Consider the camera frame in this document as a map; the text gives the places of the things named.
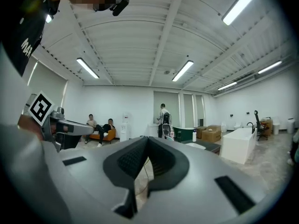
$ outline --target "trash can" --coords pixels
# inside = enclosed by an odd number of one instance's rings
[[[290,134],[293,134],[295,131],[295,119],[288,119],[287,122],[287,131]]]
[[[273,134],[274,135],[278,135],[278,133],[279,133],[279,126],[280,126],[280,123],[274,123],[273,124]]]

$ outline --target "black plastic panel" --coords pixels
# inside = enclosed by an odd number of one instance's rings
[[[126,203],[115,210],[116,213],[131,218],[137,212],[134,180],[141,171],[146,159],[148,138],[143,137],[130,146],[108,156],[103,169],[110,181],[117,187],[129,190]]]
[[[154,171],[154,180],[149,182],[148,196],[152,191],[174,188],[188,173],[187,157],[153,137],[149,137],[148,156]]]
[[[246,212],[255,205],[228,176],[216,178],[215,181],[239,214]]]
[[[83,156],[77,157],[77,158],[73,158],[73,159],[67,159],[67,160],[63,160],[62,162],[64,163],[65,166],[71,165],[71,164],[75,164],[78,162],[82,162],[85,161],[86,158]]]

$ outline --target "ceiling light fixture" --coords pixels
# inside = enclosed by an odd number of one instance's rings
[[[221,91],[221,90],[224,90],[224,89],[226,89],[226,88],[228,88],[228,87],[231,87],[231,86],[233,86],[233,85],[236,85],[236,84],[237,84],[237,82],[233,82],[233,83],[231,83],[231,84],[228,84],[228,85],[226,85],[226,86],[223,86],[223,87],[219,88],[218,90]]]
[[[259,73],[259,74],[262,74],[262,73],[264,73],[265,71],[268,71],[268,70],[270,70],[270,69],[272,69],[272,68],[274,68],[274,67],[280,65],[281,63],[282,63],[282,61],[278,61],[278,62],[274,63],[273,65],[268,66],[268,67],[266,67],[265,69],[260,70],[258,73]]]
[[[187,61],[185,65],[182,67],[182,69],[179,70],[179,72],[176,74],[176,76],[172,79],[173,82],[176,82],[178,79],[181,78],[181,76],[194,64],[193,61]]]
[[[99,78],[99,76],[98,76],[98,75],[97,75],[97,74],[96,74],[96,73],[89,67],[89,65],[86,64],[86,62],[85,62],[81,57],[77,58],[77,62],[78,62],[80,65],[82,65],[83,68],[84,68],[85,70],[87,70],[88,73],[91,74],[94,78],[96,78],[96,79]]]
[[[229,26],[251,1],[252,0],[236,0],[223,16],[223,22]]]
[[[47,18],[46,18],[46,22],[49,23],[50,21],[53,20],[53,16],[50,16],[50,15],[47,15]]]

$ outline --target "concrete floor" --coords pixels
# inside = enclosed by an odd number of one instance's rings
[[[117,142],[119,142],[119,140],[113,140],[112,144]],[[267,193],[270,193],[282,188],[292,175],[292,167],[286,163],[289,158],[287,152],[290,150],[291,142],[292,135],[286,132],[280,132],[279,135],[270,136],[268,140],[261,138],[260,141],[257,141],[255,149],[244,165],[222,159],[226,164],[233,168],[238,168],[251,176],[264,187]],[[88,144],[80,142],[76,149],[95,148],[97,145],[98,142],[94,140]],[[153,168],[150,161],[148,161],[135,180],[135,194],[138,209],[142,208],[147,200],[147,185],[152,179],[154,179]]]

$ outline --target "cardboard box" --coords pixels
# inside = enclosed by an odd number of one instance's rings
[[[196,127],[196,138],[201,139],[201,132],[206,130],[206,126]]]
[[[221,139],[221,126],[211,125],[206,128],[206,130],[201,132],[201,139],[203,141],[215,143]]]

